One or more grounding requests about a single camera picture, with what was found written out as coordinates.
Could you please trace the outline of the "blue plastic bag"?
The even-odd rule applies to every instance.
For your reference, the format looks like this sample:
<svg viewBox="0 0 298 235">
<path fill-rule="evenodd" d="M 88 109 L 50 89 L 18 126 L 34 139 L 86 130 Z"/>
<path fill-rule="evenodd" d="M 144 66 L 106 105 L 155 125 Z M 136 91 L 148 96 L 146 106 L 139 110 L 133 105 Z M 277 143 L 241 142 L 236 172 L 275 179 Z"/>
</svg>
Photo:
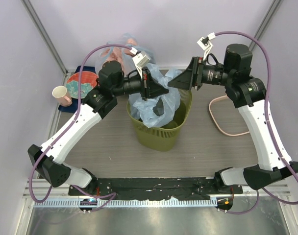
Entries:
<svg viewBox="0 0 298 235">
<path fill-rule="evenodd" d="M 147 64 L 147 67 L 158 84 L 169 92 L 148 100 L 143 100 L 140 94 L 129 95 L 130 114 L 134 119 L 141 119 L 148 127 L 162 127 L 171 122 L 176 110 L 180 106 L 180 94 L 178 89 L 168 87 L 168 82 L 181 74 L 180 70 L 170 69 L 165 75 L 160 72 L 159 66 Z"/>
</svg>

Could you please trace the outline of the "green trash bin pink rim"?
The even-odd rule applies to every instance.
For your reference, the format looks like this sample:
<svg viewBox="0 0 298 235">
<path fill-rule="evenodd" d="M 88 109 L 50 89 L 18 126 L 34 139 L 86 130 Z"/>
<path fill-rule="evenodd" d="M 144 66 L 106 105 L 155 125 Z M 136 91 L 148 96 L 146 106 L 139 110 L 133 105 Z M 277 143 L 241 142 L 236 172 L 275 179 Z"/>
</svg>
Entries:
<svg viewBox="0 0 298 235">
<path fill-rule="evenodd" d="M 185 124 L 192 105 L 192 92 L 179 90 L 180 106 L 171 122 L 161 128 L 148 128 L 140 120 L 134 119 L 130 114 L 130 104 L 127 103 L 127 113 L 132 121 L 138 142 L 143 146 L 157 151 L 171 150 L 182 126 Z"/>
</svg>

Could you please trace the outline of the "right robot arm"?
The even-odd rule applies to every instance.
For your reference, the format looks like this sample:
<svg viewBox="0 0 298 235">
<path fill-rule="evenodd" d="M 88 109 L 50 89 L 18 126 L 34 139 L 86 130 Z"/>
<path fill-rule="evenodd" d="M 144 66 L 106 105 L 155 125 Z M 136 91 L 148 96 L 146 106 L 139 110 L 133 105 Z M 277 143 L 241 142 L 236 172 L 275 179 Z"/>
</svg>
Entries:
<svg viewBox="0 0 298 235">
<path fill-rule="evenodd" d="M 286 164 L 298 173 L 298 162 L 292 161 L 278 134 L 275 139 L 280 148 L 277 153 L 268 130 L 274 125 L 270 111 L 265 112 L 266 88 L 264 83 L 250 75 L 252 52 L 246 45 L 230 44 L 225 51 L 222 64 L 207 65 L 200 57 L 193 57 L 188 68 L 171 80 L 172 88 L 200 89 L 203 84 L 221 85 L 227 97 L 243 117 L 253 140 L 258 163 L 244 168 L 229 167 L 215 172 L 214 189 L 225 193 L 231 185 L 248 185 L 261 189 L 292 175 Z"/>
</svg>

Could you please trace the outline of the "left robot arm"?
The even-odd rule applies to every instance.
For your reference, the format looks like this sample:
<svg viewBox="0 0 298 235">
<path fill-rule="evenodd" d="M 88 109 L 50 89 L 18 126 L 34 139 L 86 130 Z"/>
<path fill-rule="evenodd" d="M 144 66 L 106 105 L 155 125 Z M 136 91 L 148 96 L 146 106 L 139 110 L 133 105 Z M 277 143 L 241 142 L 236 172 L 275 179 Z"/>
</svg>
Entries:
<svg viewBox="0 0 298 235">
<path fill-rule="evenodd" d="M 106 62 L 99 71 L 98 85 L 79 102 L 74 115 L 41 146 L 33 144 L 28 149 L 35 170 L 53 188 L 68 184 L 74 188 L 79 187 L 85 195 L 96 194 L 96 177 L 86 169 L 65 163 L 70 150 L 118 104 L 118 96 L 139 94 L 142 99 L 148 100 L 168 92 L 168 89 L 153 79 L 147 67 L 125 76 L 119 62 Z"/>
</svg>

